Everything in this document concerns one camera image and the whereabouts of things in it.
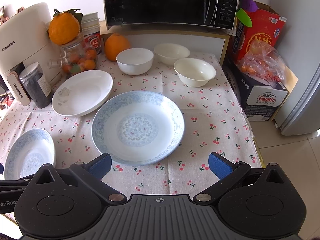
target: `plate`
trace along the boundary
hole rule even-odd
[[[109,97],[113,79],[102,70],[88,70],[62,83],[52,98],[53,110],[63,116],[80,117],[100,107]]]
[[[50,134],[40,128],[22,134],[12,145],[4,165],[4,179],[35,174],[45,163],[56,165],[56,151]]]
[[[183,115],[161,94],[130,91],[106,102],[92,122],[92,140],[118,163],[141,166],[171,154],[184,133]]]

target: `red box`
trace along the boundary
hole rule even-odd
[[[258,10],[247,12],[252,20],[252,27],[244,26],[240,21],[236,28],[236,37],[232,37],[228,45],[228,54],[234,62],[242,59],[249,51],[253,39],[263,40],[272,47],[275,46],[286,18],[277,14],[270,6],[257,3]]]

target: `plastic bag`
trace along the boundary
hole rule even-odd
[[[278,52],[265,41],[254,39],[249,51],[238,61],[241,72],[268,81],[283,81],[285,64]]]

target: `cardboard box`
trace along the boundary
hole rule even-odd
[[[230,57],[225,57],[222,70],[249,121],[273,119],[288,95],[282,83],[268,82],[242,73]]]
[[[228,54],[234,62],[242,59],[249,51],[253,39],[265,41],[274,47],[287,20],[268,5],[257,2],[257,6],[259,9],[256,12],[246,11],[252,20],[252,27],[246,27],[238,21],[236,37],[231,37],[229,41]]]

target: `green plastic utensil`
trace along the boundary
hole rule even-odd
[[[249,15],[247,15],[247,13],[242,8],[237,11],[236,16],[239,21],[242,22],[245,26],[252,27],[252,21]]]

